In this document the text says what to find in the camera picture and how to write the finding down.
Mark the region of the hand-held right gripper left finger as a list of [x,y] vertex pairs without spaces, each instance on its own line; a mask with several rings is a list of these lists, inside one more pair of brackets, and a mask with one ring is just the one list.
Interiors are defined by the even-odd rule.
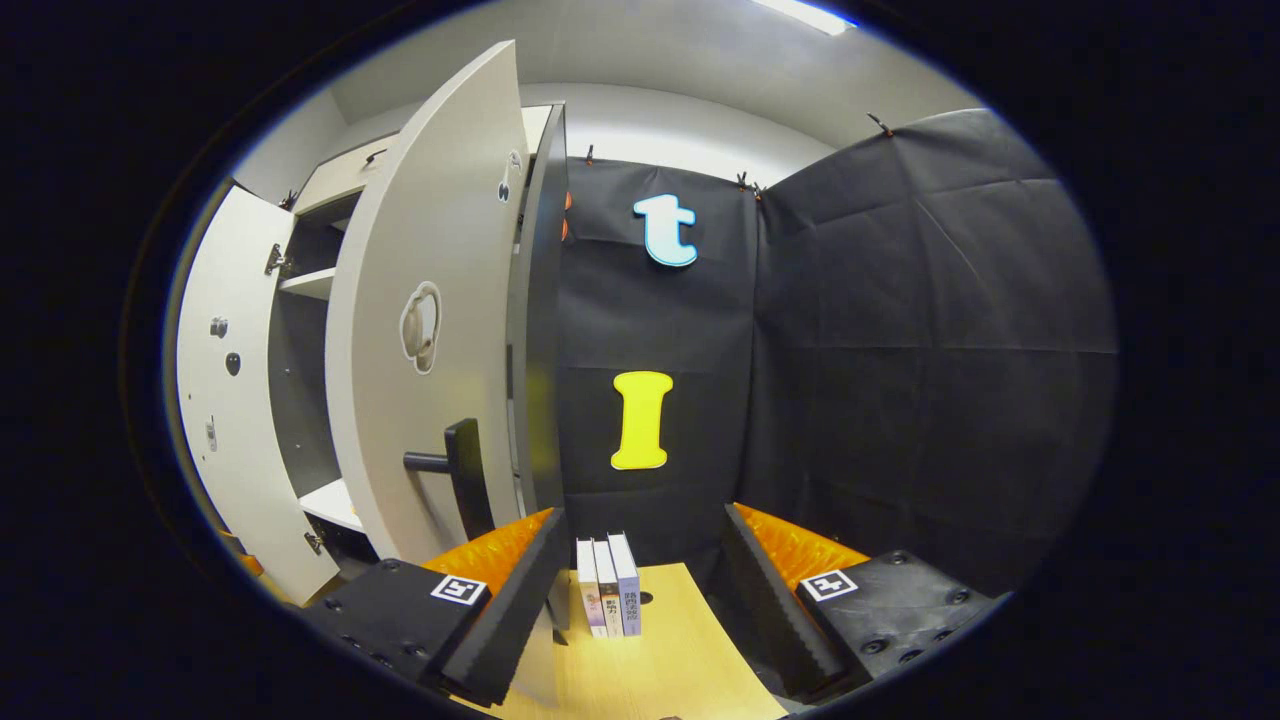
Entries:
[[300,618],[402,682],[490,707],[506,701],[568,564],[566,511],[545,509],[430,562],[385,559]]

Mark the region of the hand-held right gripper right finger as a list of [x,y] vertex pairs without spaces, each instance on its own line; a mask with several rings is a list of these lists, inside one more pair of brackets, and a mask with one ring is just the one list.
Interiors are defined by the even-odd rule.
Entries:
[[742,503],[722,548],[785,692],[827,701],[929,657],[1001,607],[905,550],[868,556]]

